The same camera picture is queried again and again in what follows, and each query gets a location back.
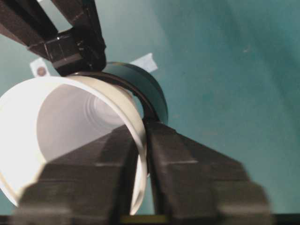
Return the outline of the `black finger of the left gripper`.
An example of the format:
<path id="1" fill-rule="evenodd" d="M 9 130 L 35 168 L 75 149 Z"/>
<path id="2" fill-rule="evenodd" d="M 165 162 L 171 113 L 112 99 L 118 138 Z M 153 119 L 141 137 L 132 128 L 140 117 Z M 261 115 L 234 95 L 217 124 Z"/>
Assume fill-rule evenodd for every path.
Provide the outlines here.
<path id="1" fill-rule="evenodd" d="M 53 0 L 72 26 L 71 36 L 81 55 L 79 71 L 102 71 L 106 66 L 105 41 L 94 0 Z"/>
<path id="2" fill-rule="evenodd" d="M 2 0 L 0 33 L 38 56 L 47 56 L 45 42 L 58 30 L 38 1 Z"/>

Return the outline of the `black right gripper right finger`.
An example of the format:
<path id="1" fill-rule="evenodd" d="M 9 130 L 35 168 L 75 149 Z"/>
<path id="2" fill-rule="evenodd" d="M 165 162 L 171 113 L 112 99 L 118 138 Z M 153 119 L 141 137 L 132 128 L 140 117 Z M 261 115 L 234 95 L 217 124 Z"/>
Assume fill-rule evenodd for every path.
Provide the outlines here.
<path id="1" fill-rule="evenodd" d="M 271 225 L 264 189 L 239 161 L 159 122 L 145 125 L 157 214 L 172 225 Z"/>

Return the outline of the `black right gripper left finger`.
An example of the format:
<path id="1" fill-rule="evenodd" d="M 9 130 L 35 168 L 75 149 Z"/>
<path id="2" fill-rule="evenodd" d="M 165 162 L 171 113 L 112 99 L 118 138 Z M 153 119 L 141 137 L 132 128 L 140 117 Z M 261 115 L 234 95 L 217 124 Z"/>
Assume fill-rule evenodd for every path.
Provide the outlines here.
<path id="1" fill-rule="evenodd" d="M 116 225 L 130 213 L 137 147 L 120 126 L 47 163 L 13 213 L 15 225 Z"/>

